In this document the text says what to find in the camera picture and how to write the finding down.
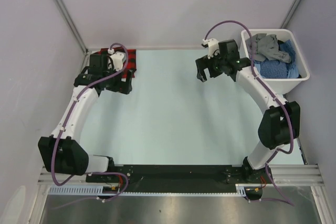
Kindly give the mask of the grey long sleeve shirt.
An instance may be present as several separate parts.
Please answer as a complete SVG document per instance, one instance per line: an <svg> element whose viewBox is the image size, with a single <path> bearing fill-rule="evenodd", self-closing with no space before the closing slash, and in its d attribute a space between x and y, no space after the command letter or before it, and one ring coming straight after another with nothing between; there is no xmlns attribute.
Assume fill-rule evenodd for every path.
<svg viewBox="0 0 336 224"><path fill-rule="evenodd" d="M255 61L278 60L291 63L291 57L287 52L280 51L278 39L275 34L267 35L258 33L245 40L247 51Z"/></svg>

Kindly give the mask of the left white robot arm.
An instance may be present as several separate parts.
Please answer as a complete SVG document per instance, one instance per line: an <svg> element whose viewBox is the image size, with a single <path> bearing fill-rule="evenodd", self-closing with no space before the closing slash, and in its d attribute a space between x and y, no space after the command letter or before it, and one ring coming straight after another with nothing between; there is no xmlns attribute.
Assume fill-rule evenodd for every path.
<svg viewBox="0 0 336 224"><path fill-rule="evenodd" d="M74 81L70 102L50 136L41 137L38 149L45 169L54 174L83 175L97 173L105 182L115 178L113 159L88 154L80 145L80 136L93 105L102 91L129 94L134 71L126 68L129 58L122 48L95 52Z"/></svg>

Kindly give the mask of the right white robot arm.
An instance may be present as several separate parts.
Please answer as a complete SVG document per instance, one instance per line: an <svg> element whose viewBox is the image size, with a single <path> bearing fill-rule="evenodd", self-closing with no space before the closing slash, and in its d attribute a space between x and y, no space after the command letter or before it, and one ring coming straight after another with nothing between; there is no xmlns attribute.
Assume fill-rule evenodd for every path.
<svg viewBox="0 0 336 224"><path fill-rule="evenodd" d="M288 102L262 80L250 58L242 58L236 42L204 39L202 46L207 54L196 59L197 78L207 80L205 70L211 78L225 74L239 84L254 100L263 117L258 128L259 142L254 150L243 160L240 176L249 183L268 172L267 165L282 152L291 154L294 140L299 136L300 106L297 102Z"/></svg>

